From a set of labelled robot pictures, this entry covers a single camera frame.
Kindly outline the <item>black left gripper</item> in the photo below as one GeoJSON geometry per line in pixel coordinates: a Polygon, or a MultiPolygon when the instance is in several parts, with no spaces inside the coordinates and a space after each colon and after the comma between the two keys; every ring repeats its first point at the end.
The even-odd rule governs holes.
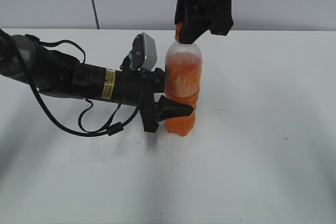
{"type": "Polygon", "coordinates": [[[163,93],[166,77],[160,68],[155,68],[154,71],[117,70],[115,75],[111,101],[135,107],[131,116],[121,123],[123,127],[140,113],[144,131],[156,132],[160,122],[190,116],[193,112],[191,105],[175,102],[163,95],[155,102],[154,94],[163,93]]]}

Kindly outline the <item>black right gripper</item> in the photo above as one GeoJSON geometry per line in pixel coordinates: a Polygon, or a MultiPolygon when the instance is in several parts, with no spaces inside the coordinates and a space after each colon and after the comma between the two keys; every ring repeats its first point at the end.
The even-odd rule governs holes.
{"type": "Polygon", "coordinates": [[[174,21],[182,22],[182,44],[193,44],[208,30],[213,35],[226,36],[234,24],[232,0],[177,0],[174,21]]]}

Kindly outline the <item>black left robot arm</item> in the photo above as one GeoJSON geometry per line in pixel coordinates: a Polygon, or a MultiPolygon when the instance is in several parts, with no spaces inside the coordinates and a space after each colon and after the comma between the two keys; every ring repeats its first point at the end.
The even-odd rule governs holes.
{"type": "Polygon", "coordinates": [[[28,84],[50,119],[43,95],[133,106],[144,130],[151,133],[161,121],[189,116],[194,110],[163,95],[155,100],[155,94],[164,92],[166,74],[155,65],[155,42],[146,33],[135,37],[118,70],[89,65],[56,50],[58,45],[29,34],[1,32],[1,75],[28,84]]]}

